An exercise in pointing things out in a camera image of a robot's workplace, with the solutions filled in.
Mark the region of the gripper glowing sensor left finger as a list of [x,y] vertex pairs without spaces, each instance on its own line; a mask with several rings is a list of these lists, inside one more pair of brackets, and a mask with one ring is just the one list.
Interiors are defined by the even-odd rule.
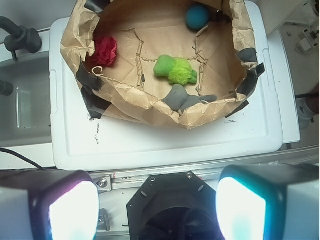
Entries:
[[99,194],[83,170],[9,170],[0,173],[2,240],[92,240]]

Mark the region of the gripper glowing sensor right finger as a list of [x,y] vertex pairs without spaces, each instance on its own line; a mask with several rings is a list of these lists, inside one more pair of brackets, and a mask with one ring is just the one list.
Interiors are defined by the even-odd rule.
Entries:
[[318,240],[320,168],[229,165],[220,175],[215,205],[227,240]]

